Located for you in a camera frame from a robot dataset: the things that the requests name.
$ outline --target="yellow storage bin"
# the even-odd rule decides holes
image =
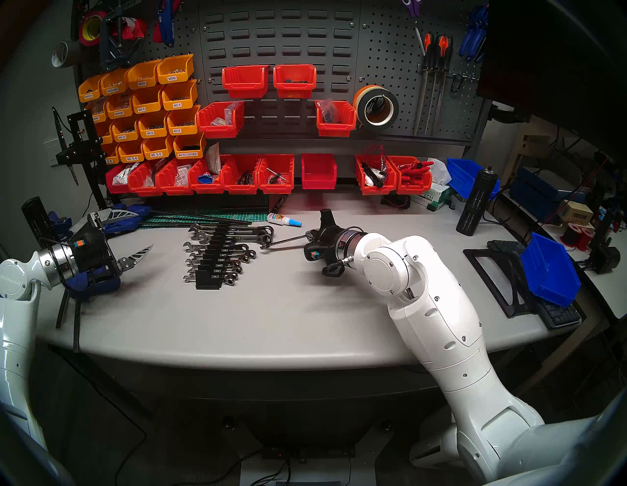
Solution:
[[[139,63],[129,69],[127,79],[129,88],[138,90],[140,88],[150,88],[157,84],[157,66],[161,59]]]
[[[182,83],[187,81],[194,72],[194,55],[172,56],[162,60],[157,66],[159,83]]]
[[[111,136],[116,142],[130,142],[139,138],[139,119],[119,118],[111,123]]]
[[[104,95],[115,95],[116,93],[124,93],[129,89],[129,83],[126,78],[128,69],[116,69],[105,74],[100,78],[100,92]]]
[[[167,131],[170,135],[194,135],[198,133],[196,114],[200,105],[194,105],[186,110],[170,112],[167,118]]]
[[[114,166],[120,162],[120,159],[117,156],[116,144],[102,144],[100,147],[107,154],[107,158],[105,159],[105,161],[107,162],[108,166]]]
[[[203,156],[207,140],[204,133],[177,135],[174,139],[174,153],[177,159],[199,159]]]
[[[143,139],[165,137],[167,135],[168,112],[161,110],[156,113],[147,113],[139,119],[139,134]]]
[[[92,111],[94,123],[102,123],[107,119],[107,104],[108,98],[100,98],[87,103],[85,108]]]
[[[122,142],[117,146],[117,155],[120,162],[143,162],[142,141]]]
[[[102,93],[100,92],[100,79],[103,76],[103,74],[96,74],[84,81],[83,84],[78,87],[78,100],[81,103],[88,103],[89,101],[97,100],[102,96]]]
[[[102,138],[102,145],[111,144],[113,136],[111,135],[111,123],[113,120],[106,120],[104,123],[96,125],[96,133]]]
[[[196,81],[189,80],[184,83],[168,85],[161,91],[161,100],[166,110],[185,110],[194,106],[198,98]]]
[[[142,142],[142,151],[146,160],[151,161],[154,159],[162,159],[172,153],[174,146],[174,137],[168,135],[167,137],[158,137],[153,139],[146,139]]]
[[[107,102],[107,116],[109,118],[130,117],[133,114],[133,106],[128,93],[120,93],[109,97]]]
[[[158,112],[161,109],[161,91],[163,86],[153,86],[133,93],[130,97],[133,111],[141,113]]]

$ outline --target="white wall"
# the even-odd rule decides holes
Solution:
[[[24,34],[0,73],[0,246],[9,256],[30,258],[38,245],[21,205],[39,196],[47,211],[80,218],[90,189],[76,166],[77,187],[65,166],[51,167],[43,143],[56,138],[51,107],[66,116],[80,110],[71,68],[50,63],[53,48],[70,37],[71,0],[53,0]],[[96,208],[92,198],[92,208]]]

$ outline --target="wrench set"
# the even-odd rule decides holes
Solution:
[[[192,241],[183,243],[189,254],[186,260],[189,270],[183,276],[185,282],[194,282],[197,290],[218,290],[223,284],[235,285],[243,273],[242,263],[249,263],[257,256],[247,242],[262,246],[272,243],[274,229],[271,226],[245,226],[238,222],[217,221],[194,223],[189,227]]]

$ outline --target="red storage bin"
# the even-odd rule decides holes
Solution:
[[[302,154],[303,189],[335,189],[337,165],[332,154]]]
[[[316,70],[311,64],[279,64],[274,69],[274,86],[279,98],[311,98]]]
[[[390,191],[394,191],[396,189],[399,181],[399,173],[394,167],[391,167],[391,169],[388,170],[387,179],[384,182],[383,187],[379,189],[377,186],[366,186],[366,174],[361,168],[361,162],[365,162],[373,169],[380,169],[381,162],[378,156],[355,156],[355,176],[357,177],[357,182],[361,188],[361,193],[364,196],[371,196],[373,194],[389,194]]]
[[[220,179],[229,194],[255,194],[257,192],[257,169],[261,155],[245,156],[220,156],[222,170]],[[253,175],[253,183],[249,185],[238,184],[237,181],[244,172]]]
[[[160,196],[163,194],[163,189],[157,187],[155,184],[152,187],[145,188],[144,181],[146,177],[152,172],[154,166],[158,161],[143,162],[129,175],[129,192],[135,193],[138,196]]]
[[[391,165],[396,171],[396,176],[398,178],[398,184],[396,186],[397,194],[422,194],[423,192],[431,189],[431,183],[433,182],[433,176],[431,175],[431,171],[425,172],[422,177],[421,184],[407,184],[403,183],[403,181],[401,180],[402,175],[401,172],[398,170],[398,166],[419,162],[417,158],[404,156],[387,156],[387,161],[389,165]]]
[[[198,194],[222,194],[224,192],[224,185],[222,184],[220,175],[214,176],[211,184],[201,184],[198,182],[198,177],[208,172],[207,161],[205,159],[198,159],[194,167],[187,173],[189,187]]]
[[[105,174],[105,180],[107,181],[107,189],[109,190],[109,192],[111,194],[123,194],[123,193],[128,193],[129,191],[129,185],[128,184],[121,184],[121,185],[113,185],[113,178],[118,175],[120,172],[122,172],[124,169],[126,169],[127,167],[130,167],[132,164],[117,164],[113,169],[111,169],[110,171],[108,171]]]
[[[283,184],[268,184],[268,180],[274,176],[268,169],[281,174],[288,182],[283,181]],[[259,162],[257,181],[263,194],[289,194],[294,188],[294,155],[264,155]]]
[[[222,68],[222,86],[231,98],[261,98],[268,91],[268,65]]]
[[[189,173],[187,177],[187,186],[175,186],[177,170],[180,166],[193,166],[193,161],[172,159],[166,166],[155,176],[155,186],[170,196],[183,196],[194,194],[194,190],[189,187]]]
[[[318,127],[318,135],[321,137],[348,137],[355,129],[357,123],[357,111],[349,102],[334,101],[333,104],[340,115],[339,123],[324,123],[322,121],[321,101],[315,103],[315,124]]]
[[[233,110],[233,125],[211,125],[216,118],[224,118],[224,109],[232,102],[221,101],[214,102],[205,106],[196,114],[196,125],[204,136],[208,139],[232,139],[237,136],[241,128],[244,126],[244,106]]]

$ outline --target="tissue box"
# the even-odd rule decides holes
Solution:
[[[450,186],[440,186],[434,182],[431,185],[431,189],[422,194],[412,195],[411,200],[430,211],[436,211],[451,200],[452,192],[453,190]]]

